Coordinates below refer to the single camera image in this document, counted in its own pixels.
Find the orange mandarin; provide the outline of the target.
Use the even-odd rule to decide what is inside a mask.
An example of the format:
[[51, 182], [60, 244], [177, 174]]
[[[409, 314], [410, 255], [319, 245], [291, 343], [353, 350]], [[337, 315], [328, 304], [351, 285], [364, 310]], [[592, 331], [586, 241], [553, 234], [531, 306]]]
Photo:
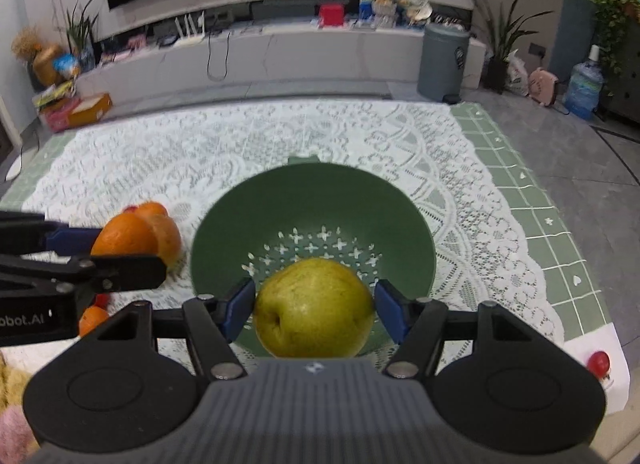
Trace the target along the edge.
[[114, 216], [96, 238], [93, 256], [156, 255], [157, 238], [151, 224], [135, 213]]
[[158, 202], [145, 202], [137, 205], [134, 213], [140, 217], [168, 216], [167, 209]]
[[110, 315], [106, 310], [98, 306], [88, 307], [79, 320], [79, 336], [85, 337], [109, 318]]

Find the red green apple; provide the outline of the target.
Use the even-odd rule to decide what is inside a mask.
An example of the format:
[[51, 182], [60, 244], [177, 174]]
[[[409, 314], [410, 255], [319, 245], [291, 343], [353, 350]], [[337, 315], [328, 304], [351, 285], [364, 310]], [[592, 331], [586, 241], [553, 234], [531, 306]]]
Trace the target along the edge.
[[148, 218], [157, 240], [157, 256], [168, 270], [175, 267], [182, 253], [180, 231], [171, 217], [153, 215]]

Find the green yellow apple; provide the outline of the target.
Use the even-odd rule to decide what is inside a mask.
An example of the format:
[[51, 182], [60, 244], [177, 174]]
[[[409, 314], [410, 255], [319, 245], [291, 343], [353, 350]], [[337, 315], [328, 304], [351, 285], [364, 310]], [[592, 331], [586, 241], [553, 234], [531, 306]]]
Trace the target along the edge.
[[277, 358], [352, 358], [364, 347], [375, 317], [369, 288], [340, 263], [299, 260], [265, 280], [253, 325]]

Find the pink basket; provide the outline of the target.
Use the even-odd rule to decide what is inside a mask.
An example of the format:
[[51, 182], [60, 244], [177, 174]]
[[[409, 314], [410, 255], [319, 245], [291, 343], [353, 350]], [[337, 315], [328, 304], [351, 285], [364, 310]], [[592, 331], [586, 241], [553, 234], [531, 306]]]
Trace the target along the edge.
[[58, 133], [70, 129], [70, 114], [80, 104], [81, 99], [63, 98], [40, 109], [38, 117], [43, 126], [51, 132]]

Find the orange mandarin by tomato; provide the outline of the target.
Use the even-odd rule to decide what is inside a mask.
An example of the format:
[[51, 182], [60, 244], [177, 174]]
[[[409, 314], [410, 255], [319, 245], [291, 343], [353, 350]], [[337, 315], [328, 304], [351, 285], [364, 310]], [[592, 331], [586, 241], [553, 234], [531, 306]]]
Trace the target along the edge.
[[145, 202], [137, 205], [134, 213], [140, 217], [168, 216], [167, 209], [158, 202]]

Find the orange cardboard box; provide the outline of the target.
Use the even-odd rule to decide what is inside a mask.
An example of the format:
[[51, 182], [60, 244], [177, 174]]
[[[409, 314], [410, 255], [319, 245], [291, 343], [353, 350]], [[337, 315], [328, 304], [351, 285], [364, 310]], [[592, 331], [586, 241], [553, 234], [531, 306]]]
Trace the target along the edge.
[[111, 95], [101, 93], [91, 98], [82, 98], [75, 102], [75, 106], [66, 116], [67, 127], [79, 128], [92, 125], [100, 121], [112, 108]]

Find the green colander bowl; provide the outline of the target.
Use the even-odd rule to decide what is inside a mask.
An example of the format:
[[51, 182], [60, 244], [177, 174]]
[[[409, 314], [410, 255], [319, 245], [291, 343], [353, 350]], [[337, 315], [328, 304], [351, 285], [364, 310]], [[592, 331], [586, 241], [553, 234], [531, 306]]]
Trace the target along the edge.
[[[257, 294], [306, 258], [346, 265], [370, 291], [387, 280], [410, 300], [430, 294], [435, 280], [432, 233], [402, 190], [367, 171], [296, 158], [235, 185], [206, 213], [191, 249], [193, 289], [224, 298], [252, 279]], [[235, 343], [267, 353], [251, 317]]]

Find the golden vase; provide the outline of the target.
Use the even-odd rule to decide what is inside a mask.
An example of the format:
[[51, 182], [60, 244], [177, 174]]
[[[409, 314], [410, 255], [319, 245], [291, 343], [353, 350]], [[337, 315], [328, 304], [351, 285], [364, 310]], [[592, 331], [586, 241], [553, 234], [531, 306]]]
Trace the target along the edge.
[[32, 70], [38, 81], [47, 88], [63, 80], [63, 76], [55, 69], [54, 61], [64, 55], [62, 46], [56, 43], [47, 44], [32, 61]]

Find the red tomato on paper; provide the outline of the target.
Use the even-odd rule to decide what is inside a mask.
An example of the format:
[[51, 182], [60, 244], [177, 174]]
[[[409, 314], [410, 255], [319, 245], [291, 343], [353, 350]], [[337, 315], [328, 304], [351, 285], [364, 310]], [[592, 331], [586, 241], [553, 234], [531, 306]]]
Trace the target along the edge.
[[593, 352], [587, 361], [587, 369], [597, 377], [598, 380], [604, 380], [605, 377], [608, 376], [610, 367], [610, 357], [603, 350]]

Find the white paper sheet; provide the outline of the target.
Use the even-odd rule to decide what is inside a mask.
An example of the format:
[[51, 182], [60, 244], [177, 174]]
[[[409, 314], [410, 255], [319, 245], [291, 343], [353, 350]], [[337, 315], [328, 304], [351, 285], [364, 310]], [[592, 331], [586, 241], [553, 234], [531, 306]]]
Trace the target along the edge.
[[630, 372], [615, 326], [608, 323], [567, 341], [564, 350], [599, 380], [606, 395], [605, 414], [623, 411], [629, 398]]

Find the green plant in vase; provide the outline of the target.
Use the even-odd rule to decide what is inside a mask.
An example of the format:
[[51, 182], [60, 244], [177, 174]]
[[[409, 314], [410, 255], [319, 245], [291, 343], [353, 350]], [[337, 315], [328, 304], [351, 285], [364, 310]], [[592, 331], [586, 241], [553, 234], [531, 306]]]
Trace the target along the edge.
[[71, 10], [65, 13], [65, 34], [70, 53], [77, 58], [80, 71], [90, 72], [96, 67], [96, 54], [93, 50], [93, 28], [98, 14], [88, 13], [91, 3], [88, 0], [81, 4], [77, 0]]

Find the grey pedal trash bin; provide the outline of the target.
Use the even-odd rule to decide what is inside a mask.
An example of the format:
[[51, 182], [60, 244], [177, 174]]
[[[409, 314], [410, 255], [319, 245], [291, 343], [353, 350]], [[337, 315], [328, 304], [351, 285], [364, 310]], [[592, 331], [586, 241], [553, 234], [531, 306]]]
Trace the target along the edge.
[[431, 101], [457, 104], [470, 33], [439, 24], [424, 27], [422, 54], [416, 90]]

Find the white wifi router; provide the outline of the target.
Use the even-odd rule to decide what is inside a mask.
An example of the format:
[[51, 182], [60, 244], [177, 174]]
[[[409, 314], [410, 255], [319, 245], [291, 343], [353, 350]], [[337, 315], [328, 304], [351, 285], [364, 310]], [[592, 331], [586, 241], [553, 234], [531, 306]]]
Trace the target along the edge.
[[194, 16], [192, 13], [176, 16], [174, 23], [178, 32], [174, 46], [191, 46], [191, 44], [203, 41], [206, 37], [204, 11], [198, 16]]

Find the white plastic bag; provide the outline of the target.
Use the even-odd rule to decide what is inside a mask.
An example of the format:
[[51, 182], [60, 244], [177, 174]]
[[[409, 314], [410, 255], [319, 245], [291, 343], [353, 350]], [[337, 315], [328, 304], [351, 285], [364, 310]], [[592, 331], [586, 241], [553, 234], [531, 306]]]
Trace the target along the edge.
[[529, 94], [528, 72], [524, 60], [518, 56], [518, 49], [512, 50], [508, 55], [506, 90], [521, 96]]

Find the potted plant by bin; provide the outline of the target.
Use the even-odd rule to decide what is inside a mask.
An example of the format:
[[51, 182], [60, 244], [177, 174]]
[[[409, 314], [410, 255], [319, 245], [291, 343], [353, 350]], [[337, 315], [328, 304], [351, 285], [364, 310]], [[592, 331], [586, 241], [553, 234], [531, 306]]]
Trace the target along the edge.
[[513, 0], [506, 10], [500, 3], [494, 12], [488, 0], [470, 0], [474, 10], [480, 14], [484, 22], [492, 55], [488, 60], [484, 86], [488, 90], [502, 93], [508, 77], [509, 54], [518, 39], [537, 34], [536, 30], [526, 29], [524, 25], [530, 20], [550, 15], [552, 11], [541, 11], [529, 15], [516, 16], [515, 11], [520, 0]]

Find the white marble tv console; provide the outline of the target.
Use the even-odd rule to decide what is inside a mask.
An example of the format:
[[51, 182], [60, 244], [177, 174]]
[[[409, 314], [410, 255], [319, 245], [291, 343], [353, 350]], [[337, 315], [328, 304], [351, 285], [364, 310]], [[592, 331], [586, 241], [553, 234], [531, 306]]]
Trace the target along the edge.
[[116, 105], [223, 86], [277, 81], [399, 81], [419, 77], [423, 34], [410, 29], [265, 25], [191, 46], [146, 48], [81, 75], [77, 93]]

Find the pink small heater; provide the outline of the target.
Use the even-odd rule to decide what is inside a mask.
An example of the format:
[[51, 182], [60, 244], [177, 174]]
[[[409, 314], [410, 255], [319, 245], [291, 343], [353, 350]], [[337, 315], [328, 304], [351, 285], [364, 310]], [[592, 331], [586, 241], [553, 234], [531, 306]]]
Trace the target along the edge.
[[528, 77], [528, 95], [533, 101], [546, 107], [554, 104], [558, 94], [559, 79], [544, 68], [536, 68]]

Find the blue water jug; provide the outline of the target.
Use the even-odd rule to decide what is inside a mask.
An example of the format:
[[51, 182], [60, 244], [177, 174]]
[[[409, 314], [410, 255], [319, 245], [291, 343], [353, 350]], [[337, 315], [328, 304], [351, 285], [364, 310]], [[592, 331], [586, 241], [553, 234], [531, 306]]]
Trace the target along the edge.
[[565, 108], [575, 116], [590, 120], [599, 104], [604, 83], [599, 66], [600, 48], [593, 44], [587, 60], [574, 66], [564, 96]]

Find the dark cabinet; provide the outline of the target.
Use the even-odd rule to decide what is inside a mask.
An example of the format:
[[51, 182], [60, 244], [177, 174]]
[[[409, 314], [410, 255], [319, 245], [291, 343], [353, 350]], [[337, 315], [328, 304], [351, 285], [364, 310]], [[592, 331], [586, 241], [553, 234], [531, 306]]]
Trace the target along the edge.
[[639, 24], [632, 22], [616, 54], [617, 72], [603, 89], [599, 110], [604, 119], [639, 127], [639, 62]]

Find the red box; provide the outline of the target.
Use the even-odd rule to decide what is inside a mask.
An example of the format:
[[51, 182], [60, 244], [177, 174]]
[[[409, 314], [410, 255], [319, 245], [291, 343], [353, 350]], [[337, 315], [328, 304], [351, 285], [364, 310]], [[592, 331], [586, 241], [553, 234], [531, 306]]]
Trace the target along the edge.
[[343, 27], [345, 21], [345, 7], [341, 3], [323, 3], [319, 8], [319, 26]]

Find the leafy plant on cabinet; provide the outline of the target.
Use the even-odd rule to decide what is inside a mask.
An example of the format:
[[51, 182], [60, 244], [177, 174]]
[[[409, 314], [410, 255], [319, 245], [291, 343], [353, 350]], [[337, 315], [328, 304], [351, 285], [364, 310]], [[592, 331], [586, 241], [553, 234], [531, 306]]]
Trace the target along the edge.
[[618, 54], [632, 22], [639, 21], [639, 0], [587, 0], [593, 7], [593, 43], [606, 80], [622, 72]]

